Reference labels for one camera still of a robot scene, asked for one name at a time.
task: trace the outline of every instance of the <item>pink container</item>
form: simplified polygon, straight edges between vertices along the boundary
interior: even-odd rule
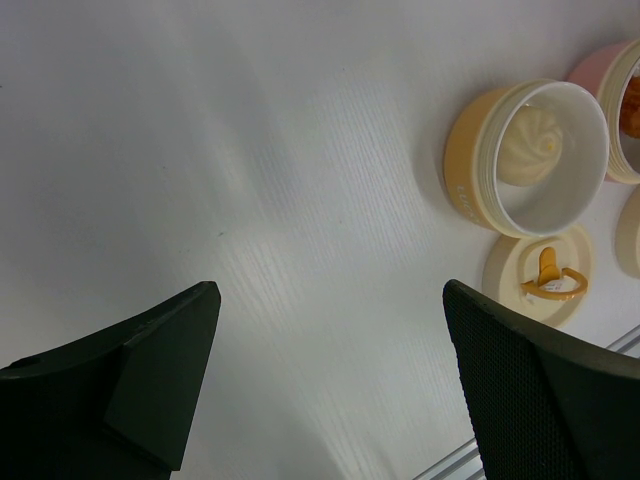
[[[568,80],[596,97],[609,128],[609,166],[607,180],[640,184],[640,140],[621,138],[618,127],[620,107],[627,84],[640,66],[640,40],[609,45],[584,59]],[[634,168],[629,158],[638,158]]]

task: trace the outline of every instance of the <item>white cream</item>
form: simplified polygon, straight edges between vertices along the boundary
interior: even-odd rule
[[[504,133],[498,151],[498,178],[518,187],[542,181],[562,155],[562,129],[553,112],[520,108]]]

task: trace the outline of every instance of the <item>white table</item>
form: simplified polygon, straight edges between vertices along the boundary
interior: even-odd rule
[[[489,88],[563,78],[638,32],[632,0],[36,0],[0,6],[0,363],[202,279],[223,309],[189,479],[410,479],[472,436],[442,313],[497,235],[441,156]],[[583,221],[566,331],[637,323],[613,256],[628,187]]]

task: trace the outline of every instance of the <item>brown food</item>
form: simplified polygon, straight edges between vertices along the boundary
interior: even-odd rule
[[[640,138],[640,77],[632,77],[624,91],[620,130],[630,137]]]

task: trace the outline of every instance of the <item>wood grain texture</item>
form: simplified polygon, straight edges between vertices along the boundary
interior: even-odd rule
[[[223,307],[180,479],[409,479],[472,436],[441,307],[496,235],[442,190],[480,92],[638,34],[635,0],[0,6],[0,361],[203,279]],[[629,190],[567,331],[637,324]]]

